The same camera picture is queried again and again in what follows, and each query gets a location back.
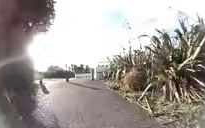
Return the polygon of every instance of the tall grass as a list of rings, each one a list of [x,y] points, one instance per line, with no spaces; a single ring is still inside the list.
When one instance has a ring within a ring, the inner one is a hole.
[[[141,35],[150,45],[109,59],[106,78],[142,91],[139,100],[156,93],[168,101],[205,102],[205,22],[198,16],[191,26],[179,24],[174,36],[157,29],[158,36]]]

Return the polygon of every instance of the sky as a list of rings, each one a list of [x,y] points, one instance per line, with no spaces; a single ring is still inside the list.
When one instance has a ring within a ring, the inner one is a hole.
[[[131,37],[154,34],[154,28],[176,28],[177,10],[205,18],[205,0],[57,0],[55,10],[50,31],[36,35],[28,47],[36,70],[66,64],[94,67],[119,54],[121,46],[128,47]],[[126,20],[131,31],[124,29]]]

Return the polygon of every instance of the sunlight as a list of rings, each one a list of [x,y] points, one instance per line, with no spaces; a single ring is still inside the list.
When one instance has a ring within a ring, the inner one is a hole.
[[[47,64],[44,62],[45,55],[47,55],[46,45],[49,42],[45,39],[44,34],[36,35],[33,42],[28,47],[28,54],[34,63],[34,69],[39,71],[45,71]]]

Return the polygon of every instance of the asphalt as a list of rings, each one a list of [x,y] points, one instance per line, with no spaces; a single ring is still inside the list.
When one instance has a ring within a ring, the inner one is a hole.
[[[47,128],[164,128],[101,81],[45,80],[34,116]]]

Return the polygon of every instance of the grass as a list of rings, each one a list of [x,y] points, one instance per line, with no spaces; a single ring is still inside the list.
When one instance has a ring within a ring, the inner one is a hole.
[[[139,101],[142,92],[136,92],[122,87],[117,82],[107,82],[109,89],[115,90],[130,103],[139,105],[146,110],[152,118],[167,127],[174,128],[197,128],[199,119],[205,113],[203,102],[179,103],[166,101],[158,94],[153,98],[146,97]]]

